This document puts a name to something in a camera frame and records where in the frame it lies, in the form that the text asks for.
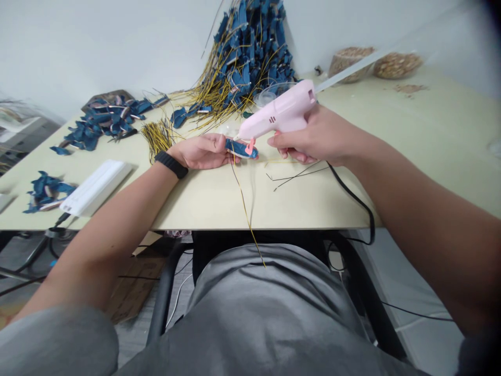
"white power strip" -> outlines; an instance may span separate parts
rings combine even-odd
[[[77,217],[91,217],[131,170],[128,163],[108,159],[63,201],[60,209]]]

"cardboard box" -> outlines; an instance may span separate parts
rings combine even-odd
[[[148,232],[141,245],[151,245],[162,236]],[[165,257],[156,252],[147,252],[146,247],[137,248],[119,275],[106,314],[115,325],[136,317],[160,277]]]

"container of nuts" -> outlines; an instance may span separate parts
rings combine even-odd
[[[392,52],[374,64],[374,75],[379,78],[399,79],[412,76],[423,65],[423,59],[415,53]]]
[[[330,63],[329,68],[329,78],[338,74],[339,72],[342,72],[353,64],[358,63],[363,58],[372,54],[375,50],[376,49],[374,47],[348,47],[339,50],[332,57],[332,62]],[[349,75],[339,82],[343,84],[357,82],[367,74],[368,70],[371,68],[371,65],[368,65],[361,70],[357,70],[355,73]]]

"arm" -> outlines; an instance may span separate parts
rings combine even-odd
[[[233,162],[224,144],[223,135],[204,135],[178,143],[167,153],[185,167],[210,169]],[[109,200],[66,248],[15,320],[61,305],[104,310],[121,264],[144,238],[177,181],[170,169],[156,162]]]
[[[302,162],[325,159],[360,180],[399,248],[466,334],[499,315],[501,220],[437,184],[384,141],[316,107],[305,130],[270,144]],[[307,155],[297,152],[304,150]]]

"hand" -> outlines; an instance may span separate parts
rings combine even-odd
[[[268,144],[278,148],[284,159],[290,155],[304,165],[327,160],[333,166],[342,166],[346,157],[374,138],[319,104],[305,114],[305,119],[308,126],[303,130],[277,132],[268,139]]]
[[[240,157],[226,150],[226,137],[219,133],[209,133],[181,141],[167,150],[184,167],[208,170],[228,163],[239,163]]]

